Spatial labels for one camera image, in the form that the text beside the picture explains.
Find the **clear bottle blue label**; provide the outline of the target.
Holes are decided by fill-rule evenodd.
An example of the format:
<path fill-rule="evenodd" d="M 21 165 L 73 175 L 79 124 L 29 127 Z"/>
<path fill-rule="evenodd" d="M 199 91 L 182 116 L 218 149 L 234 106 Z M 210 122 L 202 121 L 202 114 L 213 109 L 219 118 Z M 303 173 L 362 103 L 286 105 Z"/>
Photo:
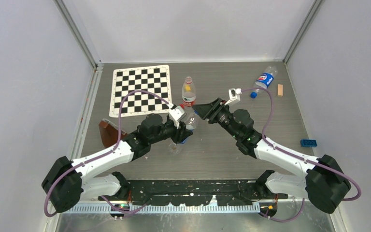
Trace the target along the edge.
<path fill-rule="evenodd" d="M 198 114 L 193 109 L 188 110 L 186 113 L 187 113 L 187 115 L 184 119 L 184 123 L 186 125 L 186 128 L 190 131 L 194 131 L 198 126 L 200 117 L 198 116 Z M 182 149 L 184 148 L 185 144 L 187 143 L 188 139 L 190 139 L 190 138 L 191 138 L 190 136 L 187 137 L 186 139 L 184 139 L 179 144 L 171 142 L 170 145 L 169 145 L 169 152 L 171 152 L 173 154 L 180 153 L 182 151 Z"/>

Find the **clear bottle red label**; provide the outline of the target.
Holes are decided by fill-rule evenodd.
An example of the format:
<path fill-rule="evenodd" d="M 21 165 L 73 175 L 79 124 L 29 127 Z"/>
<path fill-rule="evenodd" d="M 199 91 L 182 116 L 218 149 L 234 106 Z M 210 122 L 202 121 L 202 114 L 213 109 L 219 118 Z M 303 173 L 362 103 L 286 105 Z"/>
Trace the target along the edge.
<path fill-rule="evenodd" d="M 185 90 L 185 85 L 190 85 L 191 86 L 191 91 L 186 91 Z M 193 82 L 193 79 L 188 76 L 185 78 L 185 81 L 182 86 L 182 100 L 183 100 L 183 105 L 187 107 L 191 107 L 192 105 L 195 104 L 196 101 L 196 87 Z"/>

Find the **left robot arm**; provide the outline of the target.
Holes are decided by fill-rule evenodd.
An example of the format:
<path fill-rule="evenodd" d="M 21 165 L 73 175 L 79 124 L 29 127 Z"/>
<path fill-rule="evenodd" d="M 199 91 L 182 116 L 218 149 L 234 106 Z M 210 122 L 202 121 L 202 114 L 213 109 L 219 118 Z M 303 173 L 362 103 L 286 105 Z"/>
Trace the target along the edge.
<path fill-rule="evenodd" d="M 54 216 L 49 213 L 48 204 L 52 204 L 56 213 L 63 213 L 85 198 L 114 196 L 117 200 L 125 199 L 129 188 L 124 184 L 124 178 L 113 174 L 97 176 L 144 156 L 150 152 L 152 144 L 167 139 L 178 144 L 191 135 L 193 130 L 188 129 L 184 122 L 169 117 L 163 122 L 162 116 L 149 114 L 135 131 L 119 138 L 113 146 L 79 159 L 58 158 L 41 184 L 46 193 L 45 215 Z"/>

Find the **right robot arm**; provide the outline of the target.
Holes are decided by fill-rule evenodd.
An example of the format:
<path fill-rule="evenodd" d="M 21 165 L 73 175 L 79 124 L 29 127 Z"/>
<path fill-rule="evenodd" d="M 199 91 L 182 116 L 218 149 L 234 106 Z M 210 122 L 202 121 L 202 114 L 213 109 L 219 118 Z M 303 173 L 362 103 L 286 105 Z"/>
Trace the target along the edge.
<path fill-rule="evenodd" d="M 292 195 L 307 199 L 320 211 L 332 214 L 351 189 L 350 181 L 333 157 L 318 158 L 281 146 L 254 129 L 254 121 L 247 110 L 231 112 L 221 98 L 192 108 L 201 119 L 225 129 L 244 155 L 271 162 L 291 173 L 265 171 L 257 179 L 256 190 L 260 197 L 266 199 L 279 193 Z"/>

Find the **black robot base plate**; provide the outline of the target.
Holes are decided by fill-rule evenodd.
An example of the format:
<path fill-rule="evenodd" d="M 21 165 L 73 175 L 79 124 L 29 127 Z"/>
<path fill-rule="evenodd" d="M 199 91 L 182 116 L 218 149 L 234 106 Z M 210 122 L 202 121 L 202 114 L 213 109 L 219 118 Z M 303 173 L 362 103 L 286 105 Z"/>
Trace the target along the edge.
<path fill-rule="evenodd" d="M 251 205 L 259 200 L 287 199 L 288 195 L 262 195 L 254 180 L 129 180 L 120 192 L 106 196 L 109 201 L 124 201 L 134 205 L 201 206 L 216 200 L 219 206 Z"/>

